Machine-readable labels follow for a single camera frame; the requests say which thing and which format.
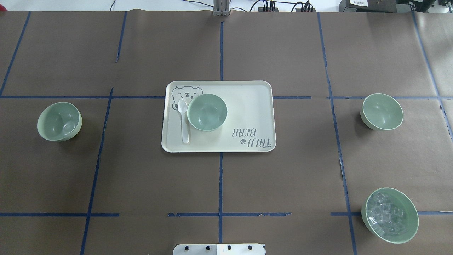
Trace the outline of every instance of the cartoon bear face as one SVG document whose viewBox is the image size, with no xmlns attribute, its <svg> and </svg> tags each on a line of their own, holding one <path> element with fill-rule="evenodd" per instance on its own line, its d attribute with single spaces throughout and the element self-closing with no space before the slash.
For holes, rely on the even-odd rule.
<svg viewBox="0 0 453 255">
<path fill-rule="evenodd" d="M 180 99 L 184 99 L 187 105 L 189 105 L 190 101 L 194 99 L 196 96 L 203 94 L 203 90 L 198 87 L 193 86 L 182 86 L 174 88 L 171 91 L 171 96 L 173 97 L 172 108 L 174 110 L 178 110 L 178 101 Z"/>
</svg>

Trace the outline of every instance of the spoon handle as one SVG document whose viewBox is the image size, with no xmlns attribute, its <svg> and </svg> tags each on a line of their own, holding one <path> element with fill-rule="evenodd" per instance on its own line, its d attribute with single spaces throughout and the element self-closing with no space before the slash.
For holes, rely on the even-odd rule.
<svg viewBox="0 0 453 255">
<path fill-rule="evenodd" d="M 181 114 L 181 130 L 183 135 L 183 143 L 189 143 L 189 130 L 187 128 L 186 113 Z"/>
</svg>

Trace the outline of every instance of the tray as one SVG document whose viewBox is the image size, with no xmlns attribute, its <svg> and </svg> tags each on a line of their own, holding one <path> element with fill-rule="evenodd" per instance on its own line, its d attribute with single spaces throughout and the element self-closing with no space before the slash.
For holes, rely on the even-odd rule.
<svg viewBox="0 0 453 255">
<path fill-rule="evenodd" d="M 176 104 L 187 104 L 198 95 L 215 94 L 228 108 L 225 122 L 211 132 L 189 123 L 190 143 L 181 135 L 181 115 Z M 165 92 L 162 148 L 168 152 L 268 152 L 275 148 L 272 88 L 265 81 L 174 81 Z"/>
</svg>

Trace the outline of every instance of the white bracket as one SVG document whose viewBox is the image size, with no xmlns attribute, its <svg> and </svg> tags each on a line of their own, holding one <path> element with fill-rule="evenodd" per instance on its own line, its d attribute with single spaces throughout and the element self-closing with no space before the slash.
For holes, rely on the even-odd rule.
<svg viewBox="0 0 453 255">
<path fill-rule="evenodd" d="M 173 255 L 265 255 L 264 244 L 177 245 Z"/>
<path fill-rule="evenodd" d="M 230 0 L 214 0 L 214 16 L 229 16 Z"/>
</svg>

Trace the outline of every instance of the bowl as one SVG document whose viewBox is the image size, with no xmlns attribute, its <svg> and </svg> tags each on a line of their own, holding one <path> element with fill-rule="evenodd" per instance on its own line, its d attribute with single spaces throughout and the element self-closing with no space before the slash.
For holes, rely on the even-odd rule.
<svg viewBox="0 0 453 255">
<path fill-rule="evenodd" d="M 189 103 L 187 118 L 194 128 L 213 131 L 225 122 L 227 105 L 216 95 L 199 95 Z"/>
<path fill-rule="evenodd" d="M 363 100 L 360 116 L 374 130 L 392 130 L 403 123 L 403 109 L 391 96 L 374 93 Z"/>
<path fill-rule="evenodd" d="M 62 142 L 77 135 L 82 127 L 82 116 L 71 103 L 54 103 L 41 113 L 37 126 L 42 138 Z"/>
<path fill-rule="evenodd" d="M 369 231 L 381 239 L 402 244 L 419 229 L 419 215 L 412 201 L 402 192 L 381 188 L 366 199 L 362 219 Z"/>
</svg>

